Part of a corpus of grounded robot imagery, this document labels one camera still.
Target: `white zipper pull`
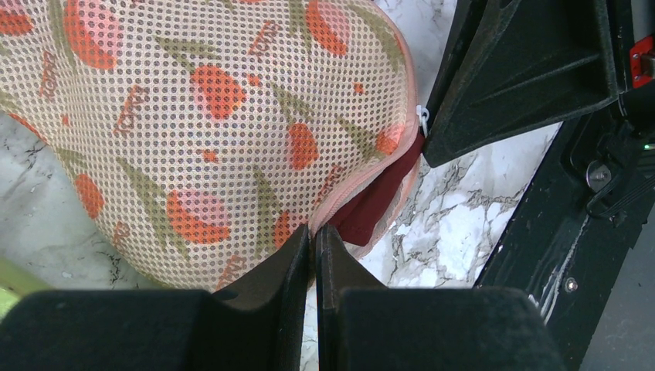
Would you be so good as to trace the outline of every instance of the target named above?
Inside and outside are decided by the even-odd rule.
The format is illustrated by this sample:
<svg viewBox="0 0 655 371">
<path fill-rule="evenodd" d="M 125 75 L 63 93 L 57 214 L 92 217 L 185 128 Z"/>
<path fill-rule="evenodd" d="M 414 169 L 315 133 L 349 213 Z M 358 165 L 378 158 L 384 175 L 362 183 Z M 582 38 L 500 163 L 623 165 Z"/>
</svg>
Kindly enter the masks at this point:
<svg viewBox="0 0 655 371">
<path fill-rule="evenodd" d="M 421 121 L 421 128 L 423 129 L 423 135 L 428 136 L 428 119 L 429 119 L 429 111 L 427 108 L 424 108 L 421 105 L 416 106 L 416 116 L 419 117 L 419 120 Z"/>
</svg>

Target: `green leaf print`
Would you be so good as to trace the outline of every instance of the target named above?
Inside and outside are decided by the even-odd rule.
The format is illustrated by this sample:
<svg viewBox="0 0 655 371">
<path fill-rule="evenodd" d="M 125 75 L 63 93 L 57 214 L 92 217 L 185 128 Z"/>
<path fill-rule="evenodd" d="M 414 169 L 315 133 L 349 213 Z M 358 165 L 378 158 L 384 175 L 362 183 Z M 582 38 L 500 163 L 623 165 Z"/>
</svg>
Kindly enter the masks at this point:
<svg viewBox="0 0 655 371">
<path fill-rule="evenodd" d="M 73 72 L 76 70 L 76 60 L 73 51 L 70 48 L 68 39 L 63 31 L 63 7 L 59 0 L 48 0 L 49 15 L 50 15 L 50 28 L 53 31 L 53 39 L 55 40 L 55 48 L 61 53 L 66 55 Z"/>
<path fill-rule="evenodd" d="M 275 99 L 280 102 L 282 114 L 287 119 L 287 123 L 289 125 L 296 123 L 293 117 L 294 111 L 297 112 L 306 121 L 310 121 L 312 119 L 314 112 L 312 111 L 309 104 L 305 103 L 303 100 L 293 95 L 291 92 L 278 87 L 275 83 L 270 83 L 270 86 L 273 88 Z"/>
<path fill-rule="evenodd" d="M 183 66 L 189 74 L 193 74 L 195 67 L 191 62 L 182 55 L 182 53 L 190 54 L 193 56 L 201 56 L 205 58 L 218 59 L 216 55 L 216 48 L 203 43 L 195 41 L 182 41 L 176 39 L 167 39 L 160 36 L 152 36 L 163 50 L 166 51 L 173 59 L 175 59 L 181 66 Z"/>
<path fill-rule="evenodd" d="M 253 168 L 257 181 L 257 245 L 255 247 L 258 258 L 269 256 L 277 250 L 273 233 L 275 231 L 275 218 L 273 214 L 280 215 L 282 206 L 275 196 L 275 192 L 264 177 L 262 171 L 256 166 Z"/>
<path fill-rule="evenodd" d="M 175 246 L 175 249 L 185 259 L 188 259 L 186 242 L 182 236 L 173 230 L 166 215 L 166 192 L 164 192 L 159 184 L 153 182 L 143 172 L 128 164 L 125 158 L 119 157 L 116 158 L 116 161 L 127 174 L 132 188 L 137 193 L 139 199 L 141 199 L 144 210 L 152 224 L 154 236 L 157 238 L 161 248 L 165 249 L 168 245 L 168 240 L 170 240 L 171 244 Z"/>
<path fill-rule="evenodd" d="M 157 278 L 155 278 L 152 274 L 143 273 L 143 272 L 139 272 L 139 273 L 141 273 L 141 275 L 144 276 L 144 277 L 146 277 L 148 280 L 152 281 L 152 282 L 155 283 L 155 284 L 158 284 L 159 286 L 162 286 L 163 288 L 174 288 L 174 287 L 172 287 L 170 284 L 167 284 L 167 283 L 165 283 L 165 282 L 159 281 L 159 280 L 158 280 Z"/>
<path fill-rule="evenodd" d="M 344 130 L 350 135 L 352 142 L 357 146 L 357 149 L 364 156 L 365 159 L 371 157 L 384 158 L 384 154 L 375 147 L 375 139 L 377 135 L 372 131 L 360 128 L 359 126 L 344 119 L 342 116 L 337 117 L 337 122 Z"/>
<path fill-rule="evenodd" d="M 296 32 L 300 32 L 307 54 L 311 54 L 312 38 L 307 27 L 305 12 L 303 0 L 289 0 L 289 34 L 295 36 Z"/>
<path fill-rule="evenodd" d="M 402 55 L 402 51 L 395 39 L 395 33 L 391 27 L 389 27 L 384 19 L 368 10 L 360 8 L 357 5 L 349 5 L 348 7 L 373 31 L 375 37 L 382 44 L 382 50 L 387 55 L 387 58 L 389 58 L 393 70 L 398 72 L 399 66 L 404 64 L 405 57 Z"/>
<path fill-rule="evenodd" d="M 0 43 L 0 56 L 11 56 L 12 51 L 5 48 L 1 43 Z"/>
<path fill-rule="evenodd" d="M 88 169 L 87 157 L 85 155 L 82 155 L 77 151 L 64 148 L 56 149 L 56 153 L 59 155 L 59 159 L 61 160 L 63 167 L 66 168 L 66 170 L 68 170 L 68 172 L 73 177 L 78 175 L 75 171 L 75 166 L 85 170 Z"/>
<path fill-rule="evenodd" d="M 205 4 L 209 4 L 211 0 L 205 0 Z M 234 5 L 232 4 L 232 0 L 221 0 L 221 2 L 224 4 L 224 6 L 229 9 L 229 10 L 234 10 Z"/>
<path fill-rule="evenodd" d="M 20 107 L 15 103 L 15 98 L 9 93 L 0 90 L 0 107 L 4 108 L 5 113 L 22 112 Z"/>
</svg>

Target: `black plastic panel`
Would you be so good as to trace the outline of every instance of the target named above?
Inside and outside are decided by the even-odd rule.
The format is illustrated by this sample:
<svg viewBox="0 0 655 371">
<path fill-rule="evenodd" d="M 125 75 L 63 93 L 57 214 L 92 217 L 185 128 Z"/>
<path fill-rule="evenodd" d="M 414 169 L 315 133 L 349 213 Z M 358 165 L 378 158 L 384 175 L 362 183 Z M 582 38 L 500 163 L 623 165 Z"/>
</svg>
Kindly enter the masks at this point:
<svg viewBox="0 0 655 371">
<path fill-rule="evenodd" d="M 562 125 L 476 282 L 530 295 L 570 370 L 579 368 L 623 259 L 655 203 L 655 192 L 648 192 L 624 209 L 622 222 L 587 215 L 584 205 L 592 192 L 579 163 L 591 160 L 597 146 L 579 138 L 598 140 L 603 132 L 616 132 L 611 126 L 619 122 L 608 120 L 607 111 Z M 572 148 L 588 153 L 571 153 Z M 626 152 L 635 151 L 638 146 Z M 621 188 L 644 182 L 638 172 L 626 170 L 622 178 L 625 186 L 615 188 L 608 205 L 625 194 Z M 576 288 L 568 289 L 569 279 Z"/>
<path fill-rule="evenodd" d="M 618 97 L 602 0 L 465 1 L 454 22 L 427 106 L 432 167 Z"/>
<path fill-rule="evenodd" d="M 337 324 L 339 371 L 565 369 L 518 290 L 347 289 Z"/>
</svg>

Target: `red plastic part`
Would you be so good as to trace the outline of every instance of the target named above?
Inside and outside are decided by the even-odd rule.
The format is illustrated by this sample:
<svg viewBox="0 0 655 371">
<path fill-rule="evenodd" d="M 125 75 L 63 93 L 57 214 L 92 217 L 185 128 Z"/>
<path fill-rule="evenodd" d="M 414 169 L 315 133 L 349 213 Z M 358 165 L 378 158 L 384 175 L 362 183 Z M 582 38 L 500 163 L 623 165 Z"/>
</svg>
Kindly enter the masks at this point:
<svg viewBox="0 0 655 371">
<path fill-rule="evenodd" d="M 630 50 L 630 72 L 633 75 L 633 87 L 642 87 L 649 83 L 653 78 L 643 74 L 641 68 L 641 56 L 653 50 L 653 37 L 648 36 L 641 39 Z"/>
</svg>

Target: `pink zipper trim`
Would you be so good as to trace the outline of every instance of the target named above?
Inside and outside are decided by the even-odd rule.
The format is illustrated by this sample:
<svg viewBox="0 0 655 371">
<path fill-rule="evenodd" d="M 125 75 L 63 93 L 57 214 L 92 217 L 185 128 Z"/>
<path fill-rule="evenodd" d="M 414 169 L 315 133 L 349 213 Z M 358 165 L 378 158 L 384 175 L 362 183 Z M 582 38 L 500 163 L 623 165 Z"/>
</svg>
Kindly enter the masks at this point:
<svg viewBox="0 0 655 371">
<path fill-rule="evenodd" d="M 402 133 L 398 148 L 388 157 L 375 164 L 371 168 L 366 169 L 361 174 L 352 175 L 335 189 L 326 200 L 314 211 L 314 214 L 309 220 L 309 227 L 312 235 L 316 234 L 318 229 L 327 223 L 332 216 L 347 202 L 348 197 L 357 189 L 361 184 L 369 180 L 372 176 L 387 168 L 397 159 L 402 157 L 414 143 L 416 138 L 416 130 L 419 128 L 419 117 L 416 115 L 416 101 L 418 100 L 418 92 L 416 90 L 416 81 L 414 77 L 414 63 L 412 56 L 409 54 L 409 47 L 405 38 L 402 37 L 401 32 L 395 26 L 395 23 L 376 5 L 378 13 L 381 13 L 382 18 L 386 19 L 387 23 L 393 30 L 398 40 L 400 40 L 400 47 L 402 54 L 405 57 L 405 74 L 407 76 L 407 118 L 405 121 L 406 129 Z"/>
</svg>

